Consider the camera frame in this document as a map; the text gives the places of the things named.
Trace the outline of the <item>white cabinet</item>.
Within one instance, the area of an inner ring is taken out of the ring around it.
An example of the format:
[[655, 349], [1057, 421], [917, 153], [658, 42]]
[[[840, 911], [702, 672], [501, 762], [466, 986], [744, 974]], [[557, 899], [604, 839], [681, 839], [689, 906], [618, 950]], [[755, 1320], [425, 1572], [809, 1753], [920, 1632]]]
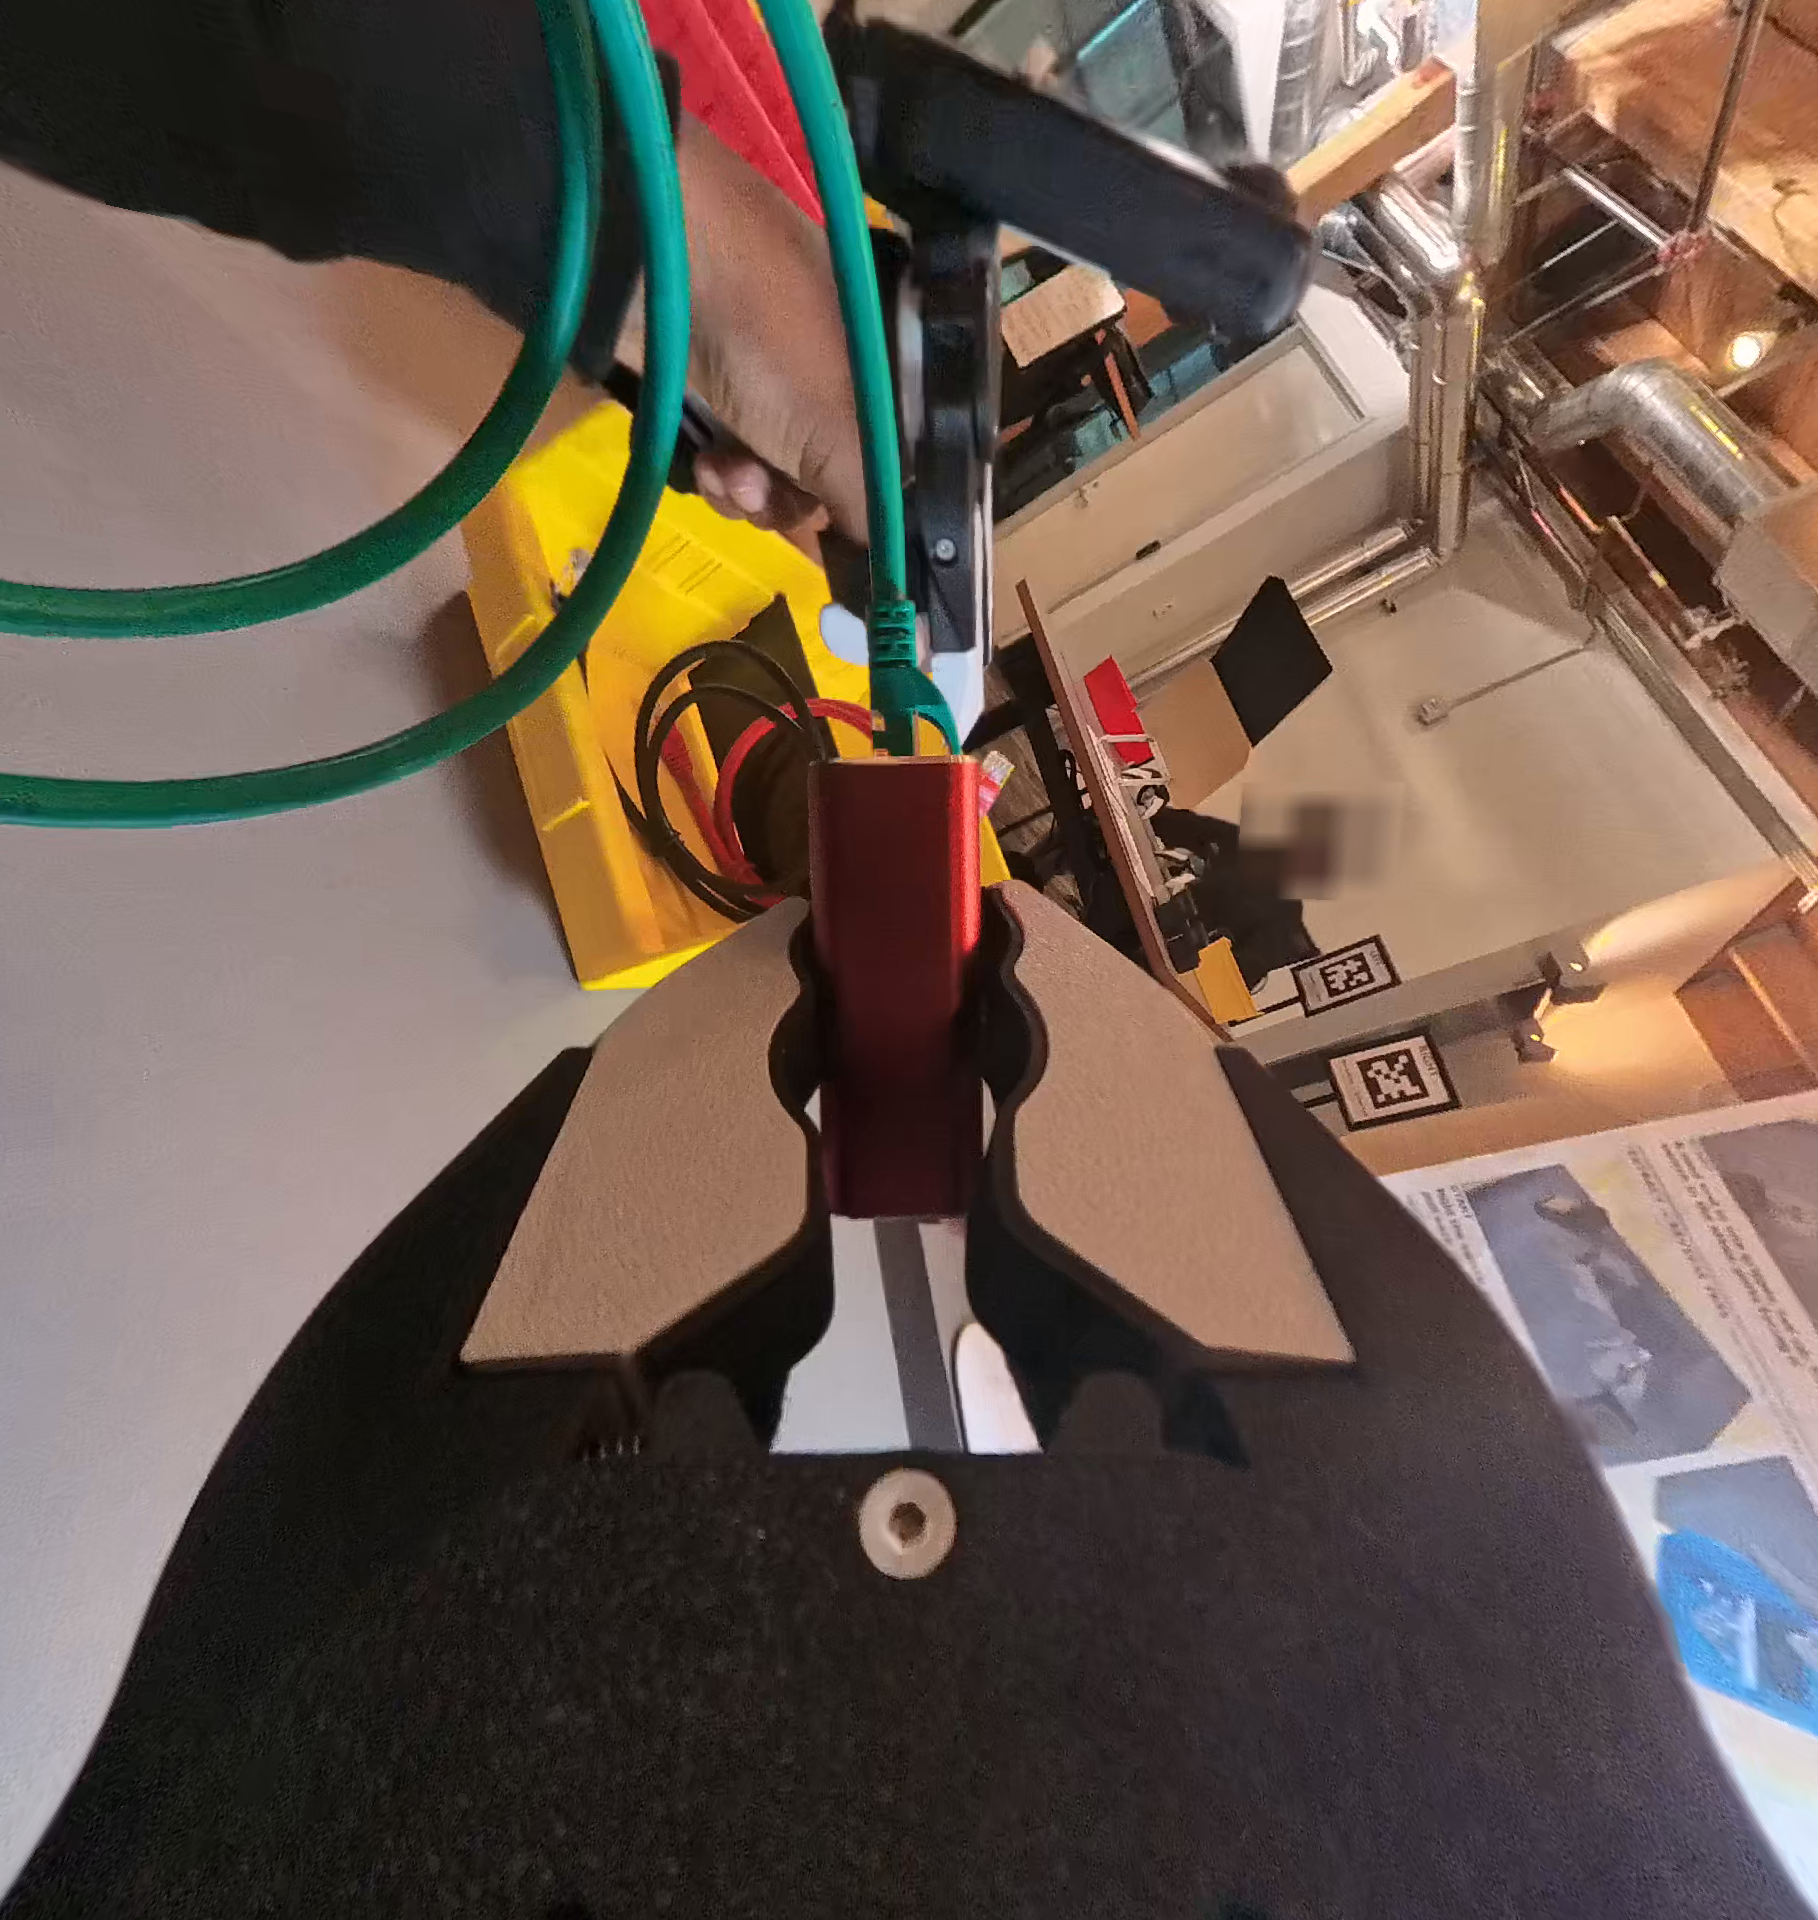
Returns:
[[1041, 492], [995, 531], [992, 637], [1146, 664], [1400, 526], [1413, 500], [1408, 373], [1354, 303], [1296, 323], [1202, 392]]

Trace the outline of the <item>printed instruction sheet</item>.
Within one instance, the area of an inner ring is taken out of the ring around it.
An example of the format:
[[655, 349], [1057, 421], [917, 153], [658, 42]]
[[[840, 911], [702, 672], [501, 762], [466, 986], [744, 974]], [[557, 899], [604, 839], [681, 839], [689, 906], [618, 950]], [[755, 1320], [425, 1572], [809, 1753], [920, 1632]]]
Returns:
[[1818, 1091], [1391, 1174], [1585, 1439], [1754, 1801], [1818, 1811]]

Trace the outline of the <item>silver pipes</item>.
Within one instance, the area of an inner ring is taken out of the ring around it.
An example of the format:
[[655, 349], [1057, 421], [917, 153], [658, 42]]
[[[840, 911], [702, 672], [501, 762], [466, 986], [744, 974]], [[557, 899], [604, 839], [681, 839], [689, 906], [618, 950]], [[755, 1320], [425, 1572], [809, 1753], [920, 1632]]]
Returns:
[[1449, 562], [1471, 520], [1487, 291], [1515, 195], [1517, 69], [1501, 4], [1411, 13], [1424, 19], [1424, 59], [1336, 108], [1295, 169], [1306, 205], [1361, 202], [1366, 235], [1411, 281], [1411, 500], [1424, 546]]

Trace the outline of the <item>brown wooden desk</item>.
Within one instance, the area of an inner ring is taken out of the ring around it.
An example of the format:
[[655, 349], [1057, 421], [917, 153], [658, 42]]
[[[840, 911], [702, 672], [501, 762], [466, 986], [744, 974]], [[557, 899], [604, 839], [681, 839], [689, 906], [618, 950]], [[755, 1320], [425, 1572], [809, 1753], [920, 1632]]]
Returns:
[[1086, 782], [1089, 813], [1100, 830], [1120, 899], [1127, 904], [1143, 968], [1185, 1004], [1185, 1012], [1205, 1031], [1218, 1041], [1227, 1041], [1231, 1028], [1218, 1017], [1205, 993], [1202, 971], [1189, 970], [1184, 974], [1171, 960], [1163, 911], [1173, 894], [1155, 852], [1153, 833], [1122, 782], [1122, 762], [1097, 725], [1095, 708], [1088, 696], [1088, 680], [1065, 664], [1028, 581], [1019, 581], [1017, 596], [1052, 688], [1056, 711], [1065, 722], [1069, 751]]

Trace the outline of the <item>yellow plastic bin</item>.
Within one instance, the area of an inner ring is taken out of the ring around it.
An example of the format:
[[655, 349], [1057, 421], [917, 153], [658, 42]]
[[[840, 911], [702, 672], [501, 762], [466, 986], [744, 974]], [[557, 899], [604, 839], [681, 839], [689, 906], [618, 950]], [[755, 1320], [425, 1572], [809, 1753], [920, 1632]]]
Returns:
[[[595, 555], [628, 460], [631, 414], [597, 399], [524, 452], [466, 517], [468, 596], [489, 669], [504, 674], [553, 622]], [[578, 982], [649, 988], [724, 939], [726, 916], [692, 894], [649, 850], [626, 801], [635, 714], [665, 664], [702, 640], [733, 640], [785, 605], [799, 637], [788, 671], [847, 755], [872, 753], [863, 665], [824, 644], [830, 589], [819, 564], [777, 535], [666, 492], [643, 558], [588, 644], [531, 708], [509, 721], [518, 775], [553, 886]]]

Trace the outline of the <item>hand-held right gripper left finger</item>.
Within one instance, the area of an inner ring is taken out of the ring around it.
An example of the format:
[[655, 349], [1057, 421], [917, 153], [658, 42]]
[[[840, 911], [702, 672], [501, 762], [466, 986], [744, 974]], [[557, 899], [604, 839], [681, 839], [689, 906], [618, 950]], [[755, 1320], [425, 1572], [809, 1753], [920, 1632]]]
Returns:
[[466, 1336], [477, 1370], [790, 1373], [826, 1336], [811, 1050], [788, 900], [662, 978], [592, 1050]]

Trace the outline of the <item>red plastic bin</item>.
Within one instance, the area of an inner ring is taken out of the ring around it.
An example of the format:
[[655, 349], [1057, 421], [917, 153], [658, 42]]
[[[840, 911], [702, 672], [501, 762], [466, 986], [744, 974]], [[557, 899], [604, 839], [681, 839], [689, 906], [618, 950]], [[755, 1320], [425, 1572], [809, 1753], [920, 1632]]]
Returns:
[[682, 107], [729, 153], [826, 224], [812, 163], [756, 3], [642, 3], [655, 52], [675, 61]]

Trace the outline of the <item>red ethernet splitter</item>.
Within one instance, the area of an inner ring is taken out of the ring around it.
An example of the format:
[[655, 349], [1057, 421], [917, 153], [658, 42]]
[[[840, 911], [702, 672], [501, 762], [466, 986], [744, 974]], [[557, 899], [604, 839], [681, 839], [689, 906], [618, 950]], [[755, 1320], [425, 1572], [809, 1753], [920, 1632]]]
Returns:
[[850, 1218], [970, 1212], [985, 1153], [975, 982], [979, 769], [857, 755], [809, 775], [826, 1193]]

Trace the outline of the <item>metal wall conduit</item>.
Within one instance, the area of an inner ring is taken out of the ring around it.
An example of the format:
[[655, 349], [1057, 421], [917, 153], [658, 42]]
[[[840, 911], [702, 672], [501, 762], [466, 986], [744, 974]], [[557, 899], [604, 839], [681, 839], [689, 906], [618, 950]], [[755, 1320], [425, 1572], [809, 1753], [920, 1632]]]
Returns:
[[1409, 718], [1419, 729], [1435, 731], [1447, 725], [1449, 718], [1453, 718], [1458, 711], [1467, 708], [1473, 708], [1489, 697], [1496, 697], [1498, 694], [1517, 688], [1520, 685], [1529, 685], [1532, 680], [1543, 676], [1545, 672], [1562, 664], [1569, 664], [1574, 659], [1583, 659], [1591, 651], [1591, 644], [1595, 642], [1585, 638], [1585, 640], [1579, 640], [1578, 644], [1569, 644], [1556, 654], [1551, 654], [1543, 659], [1532, 659], [1524, 665], [1508, 674], [1499, 674], [1498, 679], [1486, 680], [1484, 685], [1473, 685], [1465, 691], [1449, 694], [1449, 696], [1432, 696], [1432, 697], [1428, 696], [1409, 709]]

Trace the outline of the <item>black white marker tag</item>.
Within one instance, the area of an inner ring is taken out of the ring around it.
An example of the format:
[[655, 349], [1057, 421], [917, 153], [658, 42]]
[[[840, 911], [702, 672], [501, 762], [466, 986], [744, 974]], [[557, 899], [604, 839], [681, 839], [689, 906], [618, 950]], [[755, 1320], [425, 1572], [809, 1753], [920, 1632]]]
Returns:
[[1288, 970], [1306, 1017], [1358, 1006], [1402, 986], [1402, 971], [1380, 937], [1366, 937], [1316, 953]]
[[1463, 1110], [1447, 1057], [1422, 1027], [1335, 1051], [1324, 1067], [1347, 1133]]

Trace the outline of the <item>person's left forearm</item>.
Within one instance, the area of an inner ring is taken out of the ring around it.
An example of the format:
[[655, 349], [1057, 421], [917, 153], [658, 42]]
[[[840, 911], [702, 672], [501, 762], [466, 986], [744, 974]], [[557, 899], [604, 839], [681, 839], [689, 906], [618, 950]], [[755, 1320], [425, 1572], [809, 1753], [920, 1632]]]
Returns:
[[472, 293], [553, 284], [531, 3], [0, 3], [0, 162], [89, 202]]

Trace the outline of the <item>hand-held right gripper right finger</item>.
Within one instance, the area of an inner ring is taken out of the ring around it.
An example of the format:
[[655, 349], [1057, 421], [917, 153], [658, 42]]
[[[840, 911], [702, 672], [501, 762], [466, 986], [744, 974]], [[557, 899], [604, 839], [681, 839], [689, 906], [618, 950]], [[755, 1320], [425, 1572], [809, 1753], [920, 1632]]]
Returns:
[[1210, 1371], [1350, 1370], [1214, 1024], [1020, 882], [985, 894], [980, 963], [997, 1220]]

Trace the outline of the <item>rectangular metal duct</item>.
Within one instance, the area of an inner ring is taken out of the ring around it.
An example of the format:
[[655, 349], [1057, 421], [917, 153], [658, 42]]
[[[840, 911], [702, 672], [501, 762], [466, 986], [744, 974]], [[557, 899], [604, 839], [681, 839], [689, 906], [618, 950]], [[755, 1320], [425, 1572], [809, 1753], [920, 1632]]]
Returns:
[[1715, 586], [1818, 699], [1818, 481], [1738, 522]]

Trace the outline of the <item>person's left hand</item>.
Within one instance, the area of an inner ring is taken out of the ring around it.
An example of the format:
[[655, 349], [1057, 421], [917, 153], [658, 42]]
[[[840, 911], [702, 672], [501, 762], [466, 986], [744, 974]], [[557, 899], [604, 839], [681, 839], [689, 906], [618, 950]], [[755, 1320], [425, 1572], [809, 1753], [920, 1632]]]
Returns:
[[677, 136], [687, 392], [712, 419], [694, 491], [712, 510], [811, 546], [867, 544], [867, 494], [826, 232], [702, 123]]

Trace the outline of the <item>small red bin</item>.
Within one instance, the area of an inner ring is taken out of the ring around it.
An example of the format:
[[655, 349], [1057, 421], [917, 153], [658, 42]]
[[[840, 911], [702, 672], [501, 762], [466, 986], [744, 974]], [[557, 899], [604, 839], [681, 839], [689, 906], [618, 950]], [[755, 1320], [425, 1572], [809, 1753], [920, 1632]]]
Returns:
[[1105, 658], [1086, 674], [1089, 708], [1097, 733], [1127, 771], [1155, 762], [1156, 746], [1138, 708], [1132, 683], [1114, 658]]

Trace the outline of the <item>round silver duct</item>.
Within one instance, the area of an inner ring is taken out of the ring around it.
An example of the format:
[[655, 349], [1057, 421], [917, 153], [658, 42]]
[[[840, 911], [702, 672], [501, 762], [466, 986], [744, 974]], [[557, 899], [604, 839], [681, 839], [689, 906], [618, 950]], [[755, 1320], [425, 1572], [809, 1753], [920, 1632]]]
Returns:
[[1623, 440], [1667, 475], [1708, 520], [1737, 527], [1790, 491], [1762, 435], [1699, 380], [1661, 358], [1621, 364], [1545, 397], [1528, 417], [1528, 440], [1567, 450]]

